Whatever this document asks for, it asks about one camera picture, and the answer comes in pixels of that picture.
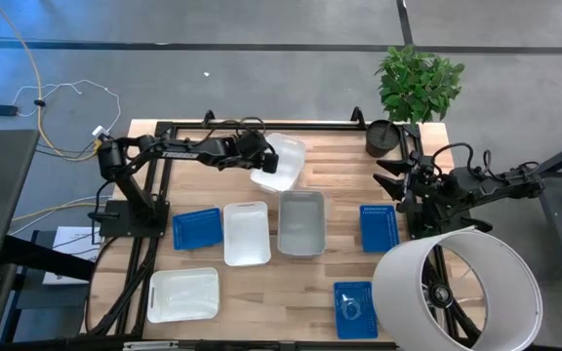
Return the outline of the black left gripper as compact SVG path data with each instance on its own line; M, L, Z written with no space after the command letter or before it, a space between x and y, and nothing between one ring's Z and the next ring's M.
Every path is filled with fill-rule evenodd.
M271 147L263 134L257 131L246 132L237 139L236 147L240 155L240 168L260 169L266 174L277 172L279 155L267 153Z

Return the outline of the silver metal bracket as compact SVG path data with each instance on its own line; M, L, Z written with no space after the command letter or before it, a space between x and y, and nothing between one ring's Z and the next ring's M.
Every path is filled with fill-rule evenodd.
M172 340L128 341L122 351L179 351L179 343Z

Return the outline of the large white lampshade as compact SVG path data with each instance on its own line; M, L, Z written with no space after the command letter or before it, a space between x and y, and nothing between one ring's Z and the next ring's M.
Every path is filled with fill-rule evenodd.
M484 329L470 347L439 327L422 293L424 262L437 246L462 258L483 289ZM541 290L524 259L505 242L471 227L391 249L376 267L372 298L380 324L404 351L523 351L542 325Z

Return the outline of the black aluminium rig frame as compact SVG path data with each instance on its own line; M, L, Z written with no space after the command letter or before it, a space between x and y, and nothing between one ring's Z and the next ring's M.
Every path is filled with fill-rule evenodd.
M375 182L376 161L363 148L367 124L359 118L335 121L267 121L253 118L222 121L135 120L126 136L109 141L99 151L100 172L115 185L114 200L124 212L100 215L100 229L109 238L105 263L120 261L119 246L131 253L122 292L112 306L107 281L92 279L87 317L88 335L96 341L169 341L181 349L265 349L271 351L384 351L395 344L388 335L377 339L341 340L334 326L331 292L335 279L365 278L376 258L359 246L359 208L387 205L390 197ZM308 262L276 256L271 263L231 268L217 249L174 253L171 216L179 210L260 200L263 193L244 171L219 171L193 160L164 159L160 144L186 136L241 137L258 131L303 137L306 170L299 182L325 192L332 200L332 246ZM159 268L194 268L212 264L221 274L221 310L209 321L152 325L146 319L151 275Z

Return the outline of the black plant pot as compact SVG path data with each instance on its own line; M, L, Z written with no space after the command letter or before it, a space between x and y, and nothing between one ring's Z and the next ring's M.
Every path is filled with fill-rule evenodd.
M400 143L400 130L390 121L373 121L366 131L365 149L369 155L380 158Z

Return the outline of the white plastic basket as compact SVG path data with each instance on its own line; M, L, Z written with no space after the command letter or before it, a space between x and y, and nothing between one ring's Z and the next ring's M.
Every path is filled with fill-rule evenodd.
M233 203L223 208L223 258L228 266L267 264L271 259L265 202Z
M251 170L250 179L268 192L291 190L296 184L304 167L306 146L294 136L273 133L266 140L274 147L279 156L277 170L274 174L262 170Z
M209 320L220 310L220 277L213 267L154 272L146 318L160 324Z

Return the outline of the grey plastic basket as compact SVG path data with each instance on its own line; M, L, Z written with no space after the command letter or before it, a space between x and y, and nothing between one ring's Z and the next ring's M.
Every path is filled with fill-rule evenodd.
M319 191L284 191L279 196L277 249L309 258L326 250L325 196Z

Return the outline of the blue perforated plastic basket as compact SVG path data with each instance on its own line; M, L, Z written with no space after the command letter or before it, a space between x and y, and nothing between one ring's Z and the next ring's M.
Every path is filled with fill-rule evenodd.
M400 244L396 211L391 205L362 205L360 230L365 253L386 253Z
M369 281L335 282L334 305L339 339L371 339L379 335Z
M176 214L172 224L173 244L177 251L211 247L223 240L219 208Z

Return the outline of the black lamp socket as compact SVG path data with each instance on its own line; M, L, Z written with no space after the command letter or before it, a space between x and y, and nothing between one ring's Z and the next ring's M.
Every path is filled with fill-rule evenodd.
M430 306L447 309L454 302L451 289L443 284L430 284L426 288L426 298Z

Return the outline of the white paper sheet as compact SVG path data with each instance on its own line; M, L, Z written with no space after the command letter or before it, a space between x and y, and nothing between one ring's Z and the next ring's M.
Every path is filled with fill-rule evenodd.
M100 244L92 243L91 227L81 226L59 226L53 243L55 251L72 254L78 258L83 258L95 262L99 254ZM56 275L47 272L44 275L43 285L82 285L86 281Z

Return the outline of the green leafy plant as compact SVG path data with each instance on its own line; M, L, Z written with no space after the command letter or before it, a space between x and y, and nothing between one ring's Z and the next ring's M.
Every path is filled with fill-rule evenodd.
M463 63L417 52L413 45L389 47L375 72L383 112L392 122L443 121L462 91L464 70Z

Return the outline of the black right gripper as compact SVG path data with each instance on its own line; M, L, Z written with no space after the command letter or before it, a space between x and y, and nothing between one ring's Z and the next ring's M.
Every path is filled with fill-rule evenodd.
M395 176L391 178L373 174L373 179L395 201L405 199L405 207L411 208L418 197L430 198L436 190L441 169L433 158L411 158L410 160L378 160L377 165Z

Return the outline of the black desk beam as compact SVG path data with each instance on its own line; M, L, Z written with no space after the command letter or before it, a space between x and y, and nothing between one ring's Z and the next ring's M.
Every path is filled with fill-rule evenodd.
M0 250L0 263L13 263L64 277L89 281L95 264L72 254L57 252L13 236L7 236Z

